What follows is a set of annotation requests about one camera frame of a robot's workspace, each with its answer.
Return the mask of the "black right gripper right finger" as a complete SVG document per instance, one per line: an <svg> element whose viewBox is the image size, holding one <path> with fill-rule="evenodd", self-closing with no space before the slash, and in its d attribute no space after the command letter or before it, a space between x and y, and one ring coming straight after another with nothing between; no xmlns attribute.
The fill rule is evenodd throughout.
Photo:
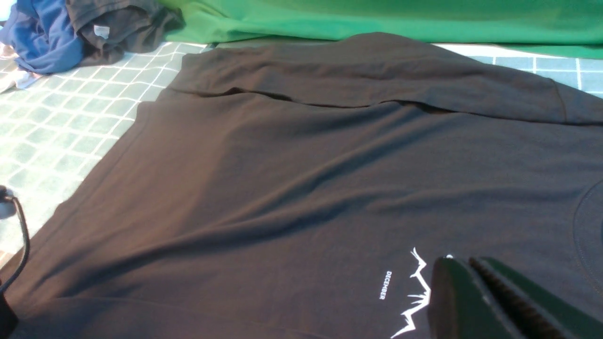
<svg viewBox="0 0 603 339"><path fill-rule="evenodd" d="M528 339L601 339L602 322L493 258L469 265Z"/></svg>

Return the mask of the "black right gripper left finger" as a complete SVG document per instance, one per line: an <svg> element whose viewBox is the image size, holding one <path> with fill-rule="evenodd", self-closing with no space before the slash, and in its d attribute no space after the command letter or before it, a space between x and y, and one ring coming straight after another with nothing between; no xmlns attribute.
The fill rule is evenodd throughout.
<svg viewBox="0 0 603 339"><path fill-rule="evenodd" d="M432 339L512 339L514 326L481 278L465 262L439 258L433 264L428 306Z"/></svg>

